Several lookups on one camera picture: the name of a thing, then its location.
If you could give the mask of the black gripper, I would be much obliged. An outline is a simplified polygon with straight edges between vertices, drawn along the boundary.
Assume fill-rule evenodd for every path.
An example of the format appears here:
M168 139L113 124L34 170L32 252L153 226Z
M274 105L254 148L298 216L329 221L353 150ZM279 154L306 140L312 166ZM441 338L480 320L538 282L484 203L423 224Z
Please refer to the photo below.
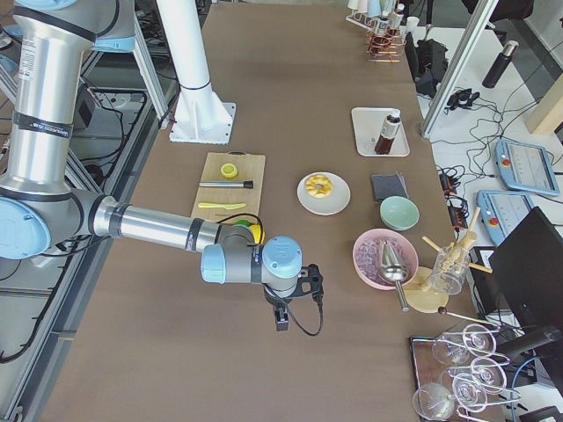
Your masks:
M269 303L274 305L275 329L277 331L286 331L289 328L288 308L280 304L289 304L293 299L308 295L320 308L323 307L323 276L316 264L309 264L301 268L296 278L296 287L287 297L281 297L280 292L264 285L264 296Z

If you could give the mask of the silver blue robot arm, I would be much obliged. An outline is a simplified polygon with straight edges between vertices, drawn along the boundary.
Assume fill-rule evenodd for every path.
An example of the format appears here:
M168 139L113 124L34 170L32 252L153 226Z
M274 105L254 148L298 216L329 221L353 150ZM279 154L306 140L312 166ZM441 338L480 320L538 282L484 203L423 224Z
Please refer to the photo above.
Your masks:
M18 1L23 32L8 167L1 177L1 255L30 258L73 236L134 238L201 254L211 283L264 289L276 327L295 321L289 303L323 301L323 278L304 266L299 244L286 236L263 240L232 218L208 222L121 203L65 180L84 53L135 48L130 1Z

